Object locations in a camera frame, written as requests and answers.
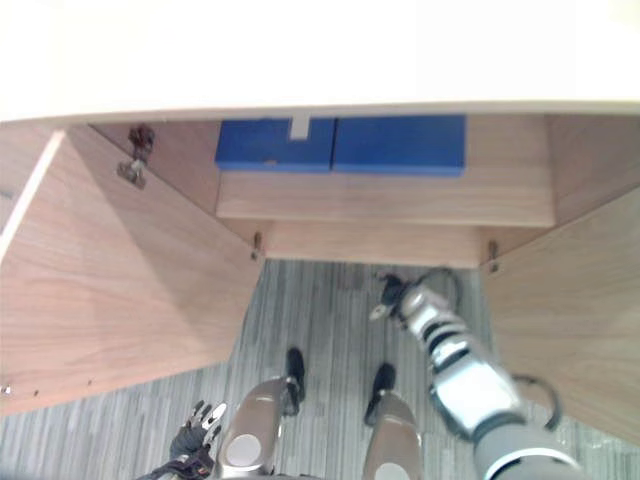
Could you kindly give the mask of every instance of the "floor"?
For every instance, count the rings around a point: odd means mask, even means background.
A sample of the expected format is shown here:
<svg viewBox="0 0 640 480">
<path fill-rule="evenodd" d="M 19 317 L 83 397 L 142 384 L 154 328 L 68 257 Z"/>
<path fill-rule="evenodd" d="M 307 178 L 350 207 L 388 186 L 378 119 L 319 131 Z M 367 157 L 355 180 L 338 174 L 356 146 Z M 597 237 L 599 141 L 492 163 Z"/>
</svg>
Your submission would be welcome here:
<svg viewBox="0 0 640 480">
<path fill-rule="evenodd" d="M 0 423 L 0 479 L 132 479 L 166 460 L 168 444 L 200 398 L 235 407 L 261 380 L 282 373 L 299 346 L 307 362 L 307 400 L 286 419 L 278 471 L 330 479 L 360 476 L 371 431 L 362 423 L 372 377 L 382 361 L 398 370 L 397 391 L 422 434 L 425 480 L 475 477 L 471 447 L 449 436 L 427 400 L 425 356 L 408 335 L 371 323 L 381 286 L 377 271 L 416 277 L 425 269 L 338 263 L 266 263 L 228 364 L 186 372 Z M 490 345 L 480 276 L 460 271 L 461 313 Z M 436 290 L 447 292 L 444 279 Z M 543 421 L 544 412 L 531 414 Z M 557 437 L 594 479 L 640 478 L 640 448 L 571 419 Z"/>
</svg>

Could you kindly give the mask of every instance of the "open cabinet door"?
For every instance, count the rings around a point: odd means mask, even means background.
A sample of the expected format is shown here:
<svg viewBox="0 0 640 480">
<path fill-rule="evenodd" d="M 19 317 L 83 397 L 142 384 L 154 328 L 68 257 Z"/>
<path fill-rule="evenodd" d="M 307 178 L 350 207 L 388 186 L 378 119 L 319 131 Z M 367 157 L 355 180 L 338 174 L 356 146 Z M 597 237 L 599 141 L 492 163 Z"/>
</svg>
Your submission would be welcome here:
<svg viewBox="0 0 640 480">
<path fill-rule="evenodd" d="M 226 361 L 262 259 L 89 127 L 68 130 L 0 272 L 3 414 Z"/>
<path fill-rule="evenodd" d="M 640 187 L 498 262 L 485 281 L 506 365 L 640 444 Z"/>
</svg>

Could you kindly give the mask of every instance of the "wooden cabinet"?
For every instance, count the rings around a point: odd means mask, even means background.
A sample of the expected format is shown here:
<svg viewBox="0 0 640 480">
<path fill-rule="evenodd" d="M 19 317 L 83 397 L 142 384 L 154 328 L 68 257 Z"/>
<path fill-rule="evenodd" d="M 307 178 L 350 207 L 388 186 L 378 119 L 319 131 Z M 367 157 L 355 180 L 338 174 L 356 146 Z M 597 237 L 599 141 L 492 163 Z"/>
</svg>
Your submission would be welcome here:
<svg viewBox="0 0 640 480">
<path fill-rule="evenodd" d="M 263 254 L 485 269 L 507 366 L 640 443 L 639 117 L 472 115 L 459 178 L 219 172 L 219 121 L 152 122 L 144 190 L 115 175 L 131 125 L 33 143 L 50 166 L 2 238 L 5 412 L 225 360 Z"/>
<path fill-rule="evenodd" d="M 260 256 L 90 127 L 49 142 L 0 273 L 2 412 L 226 361 Z"/>
</svg>

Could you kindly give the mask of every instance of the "robotic arm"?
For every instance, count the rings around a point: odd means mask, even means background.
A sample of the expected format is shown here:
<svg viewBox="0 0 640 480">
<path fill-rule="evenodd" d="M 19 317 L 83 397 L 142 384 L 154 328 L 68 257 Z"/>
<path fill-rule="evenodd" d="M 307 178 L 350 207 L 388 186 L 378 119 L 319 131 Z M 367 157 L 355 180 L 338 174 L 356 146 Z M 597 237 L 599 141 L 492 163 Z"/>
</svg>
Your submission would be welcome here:
<svg viewBox="0 0 640 480">
<path fill-rule="evenodd" d="M 482 480 L 586 480 L 545 429 L 527 421 L 513 378 L 424 279 L 386 275 L 371 320 L 390 319 L 429 355 L 430 395 L 451 433 L 474 445 Z M 550 423 L 557 423 L 554 418 Z"/>
</svg>

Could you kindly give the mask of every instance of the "black shoe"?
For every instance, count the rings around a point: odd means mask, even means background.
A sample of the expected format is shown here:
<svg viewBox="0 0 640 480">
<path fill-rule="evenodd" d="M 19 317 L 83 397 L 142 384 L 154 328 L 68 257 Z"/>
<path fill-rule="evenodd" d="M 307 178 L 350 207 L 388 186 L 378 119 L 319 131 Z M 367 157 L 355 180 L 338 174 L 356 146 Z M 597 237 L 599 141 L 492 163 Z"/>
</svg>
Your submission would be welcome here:
<svg viewBox="0 0 640 480">
<path fill-rule="evenodd" d="M 287 351 L 286 371 L 287 377 L 293 377 L 295 382 L 287 385 L 290 401 L 285 405 L 284 415 L 294 416 L 300 411 L 300 404 L 305 397 L 304 359 L 302 358 L 302 352 L 296 347 L 292 347 Z"/>
<path fill-rule="evenodd" d="M 371 399 L 367 405 L 367 411 L 364 414 L 364 423 L 370 427 L 376 424 L 378 419 L 377 406 L 382 400 L 382 390 L 393 390 L 396 385 L 396 369 L 390 363 L 383 363 L 378 368 L 376 377 L 373 380 L 373 389 L 371 391 Z"/>
</svg>

